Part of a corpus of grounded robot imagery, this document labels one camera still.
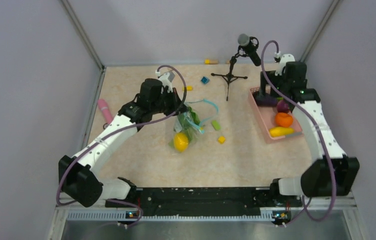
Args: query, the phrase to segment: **green block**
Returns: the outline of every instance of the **green block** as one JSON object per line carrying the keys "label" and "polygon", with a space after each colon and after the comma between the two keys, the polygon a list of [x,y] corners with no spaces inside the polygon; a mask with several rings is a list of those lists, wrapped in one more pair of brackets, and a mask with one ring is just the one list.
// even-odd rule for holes
{"label": "green block", "polygon": [[219,131],[221,129],[221,126],[219,125],[218,121],[213,120],[211,121],[211,125],[213,126],[214,130]]}

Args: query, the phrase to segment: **plastic bag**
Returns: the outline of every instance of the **plastic bag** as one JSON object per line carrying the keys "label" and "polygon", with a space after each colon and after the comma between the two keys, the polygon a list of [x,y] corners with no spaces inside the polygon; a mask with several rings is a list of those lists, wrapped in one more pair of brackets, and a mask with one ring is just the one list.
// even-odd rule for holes
{"label": "plastic bag", "polygon": [[[193,109],[192,104],[202,102],[212,105],[216,109],[216,114],[201,120],[198,112]],[[200,136],[205,133],[202,126],[204,126],[207,121],[210,121],[216,117],[219,113],[218,106],[206,99],[186,102],[185,105],[187,106],[188,111],[184,112],[183,114],[179,114],[176,117],[176,121],[173,125],[173,131],[175,134],[173,135],[173,139],[169,142],[169,146],[176,149],[180,153],[185,151],[188,146],[197,142]]]}

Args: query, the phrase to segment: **orange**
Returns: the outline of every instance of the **orange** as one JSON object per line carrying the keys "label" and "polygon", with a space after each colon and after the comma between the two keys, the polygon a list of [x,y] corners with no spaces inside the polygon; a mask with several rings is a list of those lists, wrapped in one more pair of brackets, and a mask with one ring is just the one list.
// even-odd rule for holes
{"label": "orange", "polygon": [[275,116],[275,123],[284,128],[289,128],[293,121],[293,116],[285,112],[278,112]]}

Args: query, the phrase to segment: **yellow cube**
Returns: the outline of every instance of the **yellow cube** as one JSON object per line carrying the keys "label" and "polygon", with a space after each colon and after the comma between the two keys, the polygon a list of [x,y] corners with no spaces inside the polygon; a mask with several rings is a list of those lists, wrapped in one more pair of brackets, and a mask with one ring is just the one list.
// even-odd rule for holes
{"label": "yellow cube", "polygon": [[192,91],[193,90],[193,86],[186,86],[186,90],[187,91]]}
{"label": "yellow cube", "polygon": [[220,143],[220,144],[224,144],[226,138],[224,136],[220,136],[217,141]]}

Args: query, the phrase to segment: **lemon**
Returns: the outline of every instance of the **lemon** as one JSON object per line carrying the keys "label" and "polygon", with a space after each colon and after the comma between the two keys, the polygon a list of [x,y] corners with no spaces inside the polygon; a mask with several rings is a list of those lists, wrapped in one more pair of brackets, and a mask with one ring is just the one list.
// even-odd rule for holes
{"label": "lemon", "polygon": [[185,133],[183,132],[178,132],[173,137],[173,146],[176,150],[178,150],[181,153],[188,148],[189,144],[190,141],[188,141],[187,135],[185,135]]}

